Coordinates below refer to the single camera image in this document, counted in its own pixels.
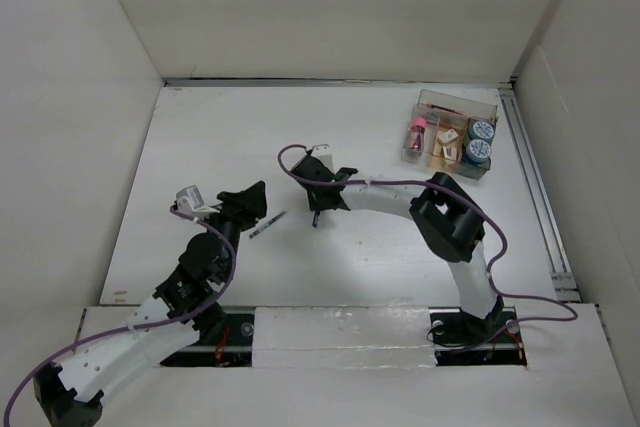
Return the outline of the black pen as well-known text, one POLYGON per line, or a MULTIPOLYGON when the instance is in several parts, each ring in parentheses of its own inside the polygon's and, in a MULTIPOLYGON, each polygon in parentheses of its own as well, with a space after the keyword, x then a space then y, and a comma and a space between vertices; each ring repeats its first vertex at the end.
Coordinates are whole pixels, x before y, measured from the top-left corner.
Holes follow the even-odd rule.
POLYGON ((263 224, 259 225, 258 227, 256 227, 250 234, 249 234, 249 238, 253 239, 256 236, 260 235, 262 232, 264 232, 266 229, 268 229, 270 226, 272 226, 274 223, 276 223, 277 221, 279 221, 282 217, 284 217, 286 215, 286 211, 281 211, 278 214, 276 214, 275 216, 273 216, 272 218, 270 218, 269 220, 267 220, 266 222, 264 222, 263 224))

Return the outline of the pink capped glue bottle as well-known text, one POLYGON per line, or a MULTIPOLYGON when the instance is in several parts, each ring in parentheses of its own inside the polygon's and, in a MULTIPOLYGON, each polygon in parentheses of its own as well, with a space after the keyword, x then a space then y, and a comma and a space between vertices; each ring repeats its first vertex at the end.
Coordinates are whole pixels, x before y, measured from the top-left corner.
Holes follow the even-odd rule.
POLYGON ((424 117, 416 117, 412 120, 406 148, 414 154, 421 155, 424 151, 424 137, 427 129, 427 120, 424 117))

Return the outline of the orange red pen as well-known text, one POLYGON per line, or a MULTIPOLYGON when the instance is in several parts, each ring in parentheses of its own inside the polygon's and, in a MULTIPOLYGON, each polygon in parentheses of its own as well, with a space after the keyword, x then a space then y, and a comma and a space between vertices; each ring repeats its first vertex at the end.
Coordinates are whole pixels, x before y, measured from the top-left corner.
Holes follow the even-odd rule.
POLYGON ((428 108, 436 109, 436 110, 443 111, 443 112, 448 112, 450 114, 465 115, 465 113, 463 111, 460 111, 460 110, 457 110, 457 109, 453 109, 453 108, 449 108, 449 107, 445 107, 445 106, 441 106, 441 105, 437 105, 437 104, 433 104, 433 103, 428 103, 426 105, 427 105, 428 108))

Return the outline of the blue patterned tape roll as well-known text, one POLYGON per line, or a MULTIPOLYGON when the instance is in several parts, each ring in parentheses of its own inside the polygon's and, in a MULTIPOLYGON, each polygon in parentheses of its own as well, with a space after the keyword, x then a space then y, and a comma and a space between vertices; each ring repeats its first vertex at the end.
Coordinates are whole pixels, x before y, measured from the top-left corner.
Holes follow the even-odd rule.
POLYGON ((491 159, 492 147, 483 139, 471 140, 464 150, 463 160, 471 165, 482 165, 491 159))

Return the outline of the blue pen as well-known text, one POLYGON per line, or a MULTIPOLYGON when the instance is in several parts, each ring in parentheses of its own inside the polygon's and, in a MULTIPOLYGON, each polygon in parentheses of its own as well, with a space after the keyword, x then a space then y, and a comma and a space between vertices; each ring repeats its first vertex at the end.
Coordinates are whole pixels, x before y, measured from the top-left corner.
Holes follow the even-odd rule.
POLYGON ((317 228, 318 227, 320 215, 321 215, 320 211, 317 211, 317 212, 314 213, 313 219, 312 219, 312 227, 313 228, 317 228))

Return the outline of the pink barrel pen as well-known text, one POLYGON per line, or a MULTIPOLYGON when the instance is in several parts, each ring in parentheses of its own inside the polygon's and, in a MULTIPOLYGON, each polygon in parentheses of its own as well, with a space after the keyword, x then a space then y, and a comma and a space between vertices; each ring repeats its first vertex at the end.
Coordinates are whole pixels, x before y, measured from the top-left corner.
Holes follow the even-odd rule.
POLYGON ((440 124, 440 114, 438 111, 430 110, 425 115, 424 118, 427 122, 427 127, 429 129, 437 129, 440 124))

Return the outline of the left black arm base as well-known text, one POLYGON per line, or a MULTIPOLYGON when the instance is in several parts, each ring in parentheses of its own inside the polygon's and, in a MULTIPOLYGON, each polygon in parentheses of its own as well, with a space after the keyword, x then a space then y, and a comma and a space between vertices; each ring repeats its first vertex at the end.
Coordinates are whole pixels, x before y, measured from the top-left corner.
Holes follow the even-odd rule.
POLYGON ((200 340, 160 362, 163 367, 235 368, 251 367, 255 310, 232 308, 226 311, 222 330, 212 340, 200 340))

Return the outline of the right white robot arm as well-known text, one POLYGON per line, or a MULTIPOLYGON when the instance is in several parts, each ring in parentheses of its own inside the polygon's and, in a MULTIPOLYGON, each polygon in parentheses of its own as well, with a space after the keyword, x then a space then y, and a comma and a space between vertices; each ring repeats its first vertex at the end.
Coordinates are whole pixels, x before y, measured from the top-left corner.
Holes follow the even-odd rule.
POLYGON ((311 153, 290 171, 316 214, 367 210, 413 221, 430 251, 449 266, 458 289, 456 341, 470 345, 494 334, 504 303, 489 281, 484 218, 477 204, 445 173, 426 182, 356 179, 357 173, 354 168, 333 172, 311 153))

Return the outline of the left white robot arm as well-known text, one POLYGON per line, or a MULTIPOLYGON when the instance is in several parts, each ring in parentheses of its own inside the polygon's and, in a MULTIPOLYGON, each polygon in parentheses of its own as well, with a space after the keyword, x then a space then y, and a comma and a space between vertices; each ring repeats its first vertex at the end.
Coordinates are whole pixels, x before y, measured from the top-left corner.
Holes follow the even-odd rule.
POLYGON ((38 369, 34 393, 50 425, 95 425, 127 383, 184 347, 220 337, 225 312, 218 300, 234 277, 242 233, 266 216, 266 185, 222 192, 217 200, 207 206, 197 187, 182 189, 170 211, 203 231, 168 278, 121 326, 79 341, 73 356, 38 369))

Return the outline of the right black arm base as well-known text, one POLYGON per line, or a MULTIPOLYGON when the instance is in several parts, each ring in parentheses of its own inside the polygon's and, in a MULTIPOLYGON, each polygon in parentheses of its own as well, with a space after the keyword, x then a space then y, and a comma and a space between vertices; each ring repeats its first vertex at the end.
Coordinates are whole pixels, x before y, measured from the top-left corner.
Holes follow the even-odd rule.
POLYGON ((459 309, 431 309, 426 339, 434 345, 437 367, 527 366, 522 336, 516 327, 494 336, 517 319, 513 309, 502 311, 487 333, 473 332, 459 309))

